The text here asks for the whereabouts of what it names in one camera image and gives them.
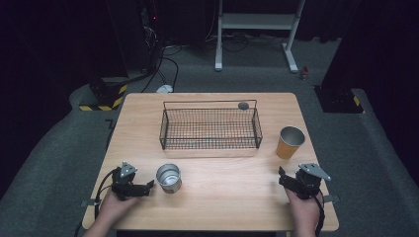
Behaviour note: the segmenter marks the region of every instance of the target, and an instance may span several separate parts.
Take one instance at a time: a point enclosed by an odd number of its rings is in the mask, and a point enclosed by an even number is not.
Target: wire basket
[[[164,149],[259,148],[262,130],[256,100],[164,102]]]

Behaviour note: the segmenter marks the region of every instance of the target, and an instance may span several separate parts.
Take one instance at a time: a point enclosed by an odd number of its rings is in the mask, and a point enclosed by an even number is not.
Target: yellow and black caution tape
[[[122,86],[115,100],[108,105],[79,105],[79,109],[81,111],[114,111],[120,106],[121,102],[123,101],[126,87],[127,85]]]

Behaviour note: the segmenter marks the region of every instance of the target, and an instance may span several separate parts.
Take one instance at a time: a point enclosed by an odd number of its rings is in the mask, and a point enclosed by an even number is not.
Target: wooden table
[[[259,149],[162,149],[159,133],[163,102],[217,100],[257,100],[263,133]],[[275,153],[280,130],[286,125],[300,127],[306,135],[304,144],[288,160]],[[150,196],[143,197],[116,229],[214,231],[292,230],[289,200],[278,184],[279,167],[293,176],[299,163],[318,163],[297,99],[291,93],[129,94],[92,198],[106,174],[123,161],[138,168],[133,180],[137,185],[155,180],[157,169],[165,163],[180,168],[183,185],[177,193],[168,195],[156,184]],[[321,189],[328,195],[324,181]],[[327,202],[324,208],[323,231],[336,230],[339,223],[333,204]],[[83,226],[88,228],[93,221],[94,209],[89,206]]]

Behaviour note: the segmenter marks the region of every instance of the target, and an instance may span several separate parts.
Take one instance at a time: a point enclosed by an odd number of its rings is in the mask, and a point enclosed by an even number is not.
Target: small gray object
[[[312,176],[322,178],[326,181],[331,181],[332,178],[326,174],[317,164],[299,164],[299,168],[305,171],[305,173],[310,174]]]

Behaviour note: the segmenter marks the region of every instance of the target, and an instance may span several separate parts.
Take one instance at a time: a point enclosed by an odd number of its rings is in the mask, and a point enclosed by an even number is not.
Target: hand
[[[320,209],[317,202],[314,198],[300,199],[293,191],[289,189],[285,190],[290,200],[291,212],[295,225],[295,236],[314,237],[315,228],[320,216]],[[317,199],[320,203],[323,203],[323,195],[321,192],[317,195]]]
[[[120,200],[114,192],[108,190],[102,201],[98,217],[83,236],[107,236],[112,226],[124,217],[139,200],[139,197]]]

